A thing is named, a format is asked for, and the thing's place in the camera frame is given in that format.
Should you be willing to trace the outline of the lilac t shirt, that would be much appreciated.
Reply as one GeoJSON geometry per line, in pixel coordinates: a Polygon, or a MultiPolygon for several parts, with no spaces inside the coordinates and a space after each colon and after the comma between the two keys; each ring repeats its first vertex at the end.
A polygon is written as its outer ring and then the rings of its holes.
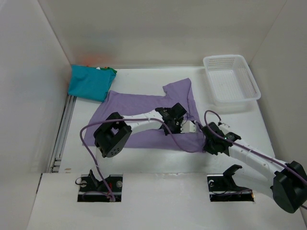
{"type": "MultiPolygon", "coordinates": [[[[163,86],[164,96],[124,94],[110,91],[105,101],[99,105],[89,123],[106,120],[113,112],[120,115],[147,113],[158,107],[172,107],[180,103],[188,112],[188,119],[200,122],[193,96],[191,80],[179,80],[163,86]]],[[[179,150],[170,135],[162,130],[151,129],[132,134],[126,148],[179,150]]]]}

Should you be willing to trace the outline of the green t shirt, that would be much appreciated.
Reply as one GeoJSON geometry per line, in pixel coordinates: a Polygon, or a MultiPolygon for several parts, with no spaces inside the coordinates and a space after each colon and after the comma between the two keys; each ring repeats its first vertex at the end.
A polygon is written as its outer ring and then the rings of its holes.
{"type": "Polygon", "coordinates": [[[112,71],[114,74],[117,74],[117,71],[113,68],[110,68],[110,67],[100,68],[100,70],[109,70],[109,71],[112,71]]]}

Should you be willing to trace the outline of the teal t shirt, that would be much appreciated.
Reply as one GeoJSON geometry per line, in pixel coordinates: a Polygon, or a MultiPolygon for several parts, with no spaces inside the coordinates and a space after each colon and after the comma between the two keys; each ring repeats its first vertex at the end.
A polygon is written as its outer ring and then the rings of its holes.
{"type": "Polygon", "coordinates": [[[109,70],[72,65],[68,95],[103,102],[116,75],[109,70]]]}

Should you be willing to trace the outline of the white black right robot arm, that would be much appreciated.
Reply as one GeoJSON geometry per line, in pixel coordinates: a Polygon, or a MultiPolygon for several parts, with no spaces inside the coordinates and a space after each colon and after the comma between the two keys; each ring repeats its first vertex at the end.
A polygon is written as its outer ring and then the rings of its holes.
{"type": "Polygon", "coordinates": [[[205,152],[223,153],[240,162],[219,175],[223,191],[257,191],[272,198],[288,213],[295,213],[306,202],[307,173],[300,163],[287,163],[257,152],[222,123],[210,122],[201,131],[205,136],[205,152]]]}

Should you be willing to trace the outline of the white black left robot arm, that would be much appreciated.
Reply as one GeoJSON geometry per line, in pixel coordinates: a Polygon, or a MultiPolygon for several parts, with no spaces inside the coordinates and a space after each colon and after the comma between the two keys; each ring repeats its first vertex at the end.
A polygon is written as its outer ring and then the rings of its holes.
{"type": "Polygon", "coordinates": [[[103,158],[112,158],[122,151],[132,134],[151,129],[161,129],[166,136],[181,134],[185,114],[187,111],[180,103],[132,116],[114,112],[94,132],[94,144],[103,158]]]}

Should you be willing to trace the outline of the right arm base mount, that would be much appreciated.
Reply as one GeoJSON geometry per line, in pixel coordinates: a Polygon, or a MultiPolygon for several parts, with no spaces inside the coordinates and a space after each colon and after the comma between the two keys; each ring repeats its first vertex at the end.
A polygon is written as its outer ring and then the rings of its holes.
{"type": "Polygon", "coordinates": [[[207,184],[211,202],[254,202],[251,189],[238,186],[233,176],[242,169],[240,165],[232,165],[221,174],[208,174],[207,184]]]}

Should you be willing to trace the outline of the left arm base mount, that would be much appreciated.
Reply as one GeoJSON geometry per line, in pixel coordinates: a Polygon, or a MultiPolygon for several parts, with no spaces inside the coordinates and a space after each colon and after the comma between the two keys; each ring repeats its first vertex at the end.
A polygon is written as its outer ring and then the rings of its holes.
{"type": "Polygon", "coordinates": [[[105,179],[110,190],[105,183],[99,181],[92,170],[88,175],[82,175],[75,180],[78,186],[78,202],[121,202],[123,189],[123,175],[110,175],[105,179]]]}

